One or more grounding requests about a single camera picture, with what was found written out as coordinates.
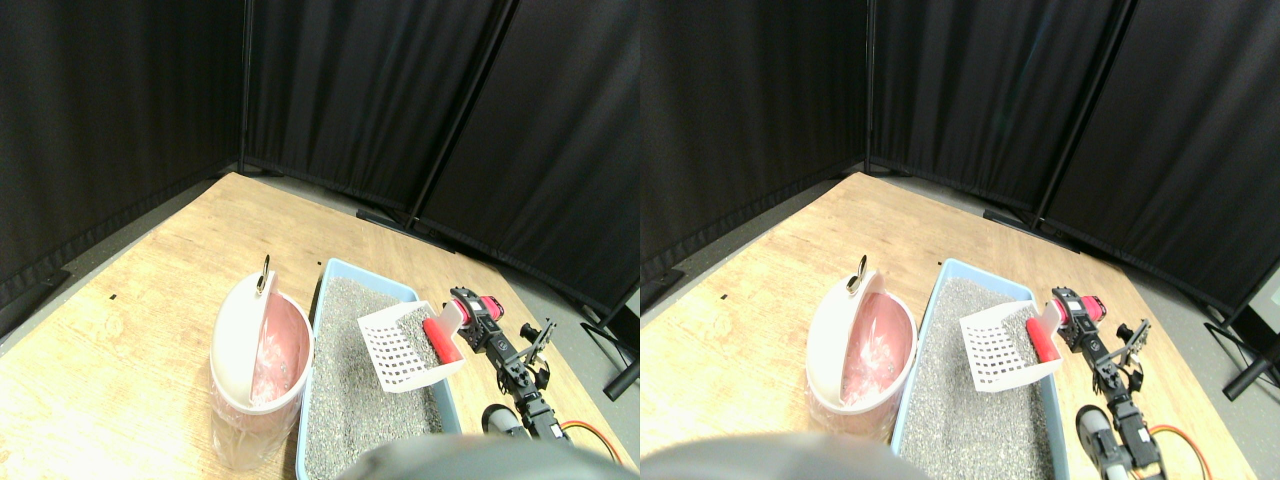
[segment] black stand base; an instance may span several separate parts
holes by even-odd
[[[676,285],[676,282],[680,282],[682,278],[685,278],[684,271],[671,269],[663,271],[662,276],[649,280],[649,283],[640,287],[640,311],[646,311],[654,303],[658,303]]]
[[[640,379],[639,360],[631,362],[631,365],[627,365],[626,370],[622,370],[622,372],[618,374],[618,376],[616,376],[613,381],[609,381],[609,384],[604,387],[604,396],[609,397],[611,401],[617,402],[618,397],[622,397],[622,392],[626,392],[627,388],[631,388],[631,384],[636,383],[637,379]]]
[[[0,337],[9,334],[23,321],[27,321],[49,300],[49,294],[54,293],[58,285],[61,285],[72,274],[67,270],[58,270],[0,308]]]
[[[630,312],[630,310],[627,310],[626,307],[622,307],[622,310],[626,310],[626,311]],[[620,353],[621,352],[626,352],[626,353],[622,353],[622,360],[623,361],[627,360],[627,353],[631,355],[631,358],[632,358],[631,360],[631,365],[627,365],[627,367],[623,369],[622,372],[618,374],[618,376],[614,376],[613,380],[611,380],[609,384],[604,387],[604,396],[609,397],[611,401],[617,402],[618,397],[622,396],[622,392],[626,392],[627,388],[631,388],[631,384],[634,384],[640,378],[640,352],[637,352],[634,348],[631,348],[631,346],[628,346],[626,343],[622,343],[622,340],[620,340],[617,338],[613,338],[613,335],[609,335],[607,332],[602,330],[599,326],[595,326],[595,325],[591,325],[591,324],[586,324],[586,323],[579,324],[579,325],[582,325],[582,329],[586,330],[588,334],[596,334],[600,338],[603,338],[605,342],[609,342],[609,343],[617,346]]]
[[[1253,362],[1249,364],[1244,371],[1240,371],[1239,375],[1231,379],[1231,381],[1226,384],[1226,388],[1222,389],[1222,394],[1225,394],[1228,399],[1235,402],[1235,399],[1239,398],[1240,394],[1249,388],[1249,385],[1257,381],[1262,374],[1267,374],[1272,383],[1280,384],[1280,370],[1276,370],[1275,366],[1276,362],[1280,362],[1280,338],[1276,338],[1271,343],[1266,353],[1260,355],[1257,348],[1253,348],[1253,346],[1248,342],[1242,340],[1222,326],[1206,323],[1204,328],[1208,329],[1210,334],[1221,335],[1228,340],[1231,340],[1231,343],[1235,343],[1240,347],[1240,349],[1248,351],[1253,355]]]
[[[283,173],[279,173],[279,172],[275,172],[275,170],[268,170],[268,169],[261,168],[261,166],[255,166],[255,169],[257,169],[257,172],[248,172],[244,166],[246,165],[244,165],[243,161],[237,163],[236,164],[236,173],[241,174],[242,177],[248,177],[248,178],[284,177]]]
[[[383,228],[387,228],[389,230],[396,230],[396,232],[399,232],[399,233],[402,233],[404,236],[417,238],[417,239],[420,239],[422,242],[430,243],[430,244],[433,244],[433,246],[435,246],[435,247],[438,247],[438,248],[440,248],[443,251],[447,251],[449,253],[457,252],[457,248],[453,248],[453,246],[451,246],[443,238],[439,238],[439,237],[433,236],[430,233],[422,233],[422,232],[417,232],[417,230],[406,230],[399,223],[396,223],[396,220],[392,220],[392,219],[388,219],[385,216],[374,214],[374,212],[371,212],[369,210],[364,210],[364,209],[356,210],[356,218],[361,219],[361,220],[365,220],[365,221],[369,221],[371,224],[381,225]]]
[[[872,163],[870,161],[864,161],[863,163],[863,174],[867,174],[869,177],[874,177],[874,178],[911,177],[911,174],[909,174],[906,172],[897,172],[897,170],[893,170],[893,169],[891,169],[888,166],[884,166],[883,169],[884,169],[883,172],[877,172],[877,170],[872,169]]]
[[[1033,229],[1029,225],[1021,223],[1021,220],[1007,218],[1004,214],[1000,214],[997,211],[984,210],[982,212],[982,218],[984,218],[987,220],[991,220],[991,221],[995,221],[995,223],[998,223],[1001,225],[1012,228],[1012,229],[1019,230],[1021,233],[1025,233],[1028,236],[1039,238],[1042,241],[1053,243],[1053,244],[1056,244],[1059,247],[1062,247],[1062,248],[1066,248],[1066,250],[1069,250],[1069,251],[1071,251],[1074,253],[1079,253],[1080,252],[1080,248],[1076,247],[1076,246],[1074,246],[1074,244],[1071,244],[1071,242],[1068,242],[1065,239],[1050,236],[1050,234],[1047,234],[1044,232]]]

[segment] red scoop handle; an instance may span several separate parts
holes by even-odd
[[[1027,335],[1032,338],[1032,344],[1036,346],[1036,356],[1041,358],[1041,364],[1060,358],[1057,348],[1053,348],[1053,339],[1039,328],[1036,317],[1027,319]]]
[[[426,339],[431,342],[431,347],[435,348],[435,353],[440,356],[440,365],[453,364],[462,360],[462,352],[449,342],[449,335],[444,334],[440,329],[440,324],[435,319],[426,317],[422,320],[422,333],[426,334]]]

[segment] black backdrop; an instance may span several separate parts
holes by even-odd
[[[1234,314],[1280,259],[1277,52],[1277,3],[1139,3],[1046,223]]]
[[[860,1],[645,1],[648,280],[864,155]]]
[[[525,1],[422,223],[600,312],[639,279],[635,1]]]
[[[492,0],[255,1],[250,164],[410,210]]]
[[[233,159],[243,13],[0,3],[0,306]]]
[[[1034,209],[1110,15],[1096,1],[879,1],[873,164]]]

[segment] wooden tabletop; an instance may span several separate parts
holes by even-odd
[[[1057,285],[1100,296],[1108,310],[1102,340],[1111,348],[1123,344],[1115,337],[1120,323],[1137,328],[1151,319],[1155,328],[1142,352],[1146,383],[1134,394],[1147,422],[1187,431],[1215,477],[1254,477],[1124,271],[861,174],[778,224],[641,330],[648,385],[640,390],[641,457],[708,436],[818,430],[804,401],[809,323],[823,294],[854,273],[864,253],[868,270],[887,274],[887,288],[916,321],[946,259],[1021,283],[1037,302]],[[1093,393],[1079,355],[1055,375],[1071,476],[1097,479],[1076,440],[1075,412],[1087,403],[1106,408],[1106,402]],[[1160,439],[1172,477],[1201,477],[1190,448]]]
[[[422,300],[443,303],[454,285],[495,296],[507,311],[499,324],[520,348],[520,325],[535,321],[489,265],[230,174],[0,357],[0,477],[293,477],[296,431],[248,472],[224,468],[210,444],[214,319],[265,255],[279,289],[305,311],[324,262],[337,257]],[[463,431],[480,433],[484,408],[512,401],[483,355],[465,355],[449,387]],[[554,343],[545,356],[557,419],[590,422],[621,445]],[[603,452],[594,438],[577,444]]]

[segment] blue litter box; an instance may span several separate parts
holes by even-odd
[[[929,333],[929,323],[933,315],[933,303],[942,293],[942,285],[952,278],[965,278],[991,289],[992,292],[1007,294],[1015,301],[1036,301],[1036,294],[1027,287],[1009,282],[996,274],[978,269],[955,259],[942,262],[942,271],[938,273],[938,282],[933,284],[933,293],[929,294],[929,305],[924,308],[924,321],[920,324],[920,339],[918,344],[924,344],[924,335]],[[899,454],[902,442],[901,434],[906,426],[906,407],[911,402],[911,388],[915,385],[915,371],[918,365],[911,365],[911,371],[906,375],[906,384],[902,387],[902,402],[897,407],[897,420],[893,422],[893,438],[890,449]],[[1044,421],[1048,422],[1048,447],[1053,452],[1053,477],[1066,480],[1070,477],[1066,468],[1066,440],[1062,438],[1062,411],[1057,406],[1057,385],[1053,384],[1053,375],[1039,381],[1041,398],[1044,401]]]
[[[369,270],[361,269],[358,266],[351,265],[338,259],[329,259],[328,265],[324,268],[324,278],[320,279],[320,296],[316,297],[316,315],[311,319],[311,329],[316,335],[320,335],[320,328],[324,323],[324,296],[329,279],[334,276],[349,278],[358,282],[361,285],[367,287],[371,291],[385,293],[402,302],[416,302],[417,292],[397,282],[389,280],[385,276],[374,274]],[[440,425],[444,428],[447,434],[461,434],[462,424],[458,422],[458,408],[453,404],[453,394],[449,392],[449,380],[440,380],[439,383],[428,387],[435,392],[435,408],[440,412]],[[307,390],[302,393],[302,413],[298,420],[298,458],[294,463],[296,474],[301,480],[310,480],[307,471],[303,467],[307,458],[307,413],[311,411],[311,385],[307,385]]]

